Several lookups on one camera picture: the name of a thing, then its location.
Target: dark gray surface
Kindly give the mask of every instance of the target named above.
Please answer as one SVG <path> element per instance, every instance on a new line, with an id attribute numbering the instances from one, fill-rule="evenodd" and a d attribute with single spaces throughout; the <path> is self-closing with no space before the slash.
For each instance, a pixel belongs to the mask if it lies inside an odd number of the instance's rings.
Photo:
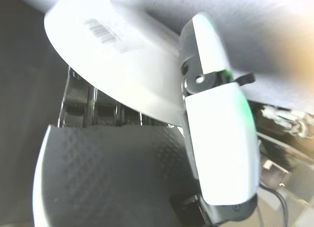
<path id="1" fill-rule="evenodd" d="M 169 198 L 199 192 L 182 135 L 163 126 L 51 127 L 37 169 L 50 227 L 180 227 Z"/>
<path id="2" fill-rule="evenodd" d="M 0 226 L 32 220 L 32 183 L 49 124 L 56 124 L 67 65 L 51 47 L 43 15 L 0 0 Z"/>

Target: barcode label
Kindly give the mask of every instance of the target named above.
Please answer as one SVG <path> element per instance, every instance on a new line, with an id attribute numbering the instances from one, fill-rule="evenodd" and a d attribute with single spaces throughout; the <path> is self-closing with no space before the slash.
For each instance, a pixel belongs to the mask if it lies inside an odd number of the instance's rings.
<path id="1" fill-rule="evenodd" d="M 85 24 L 89 30 L 94 34 L 95 37 L 99 38 L 101 43 L 115 42 L 116 37 L 96 19 L 86 20 Z"/>

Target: cable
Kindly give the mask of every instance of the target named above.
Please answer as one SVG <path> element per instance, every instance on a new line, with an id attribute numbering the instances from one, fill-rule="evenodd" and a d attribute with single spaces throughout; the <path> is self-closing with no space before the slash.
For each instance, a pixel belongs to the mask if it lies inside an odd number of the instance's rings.
<path id="1" fill-rule="evenodd" d="M 276 190 L 268 188 L 268 187 L 264 186 L 263 184 L 260 184 L 260 188 L 272 193 L 273 195 L 275 195 L 279 199 L 279 201 L 281 202 L 281 205 L 283 207 L 284 227 L 288 227 L 288 207 L 287 207 L 287 203 L 286 203 L 286 200 L 284 199 L 284 197 L 280 193 L 278 193 Z"/>

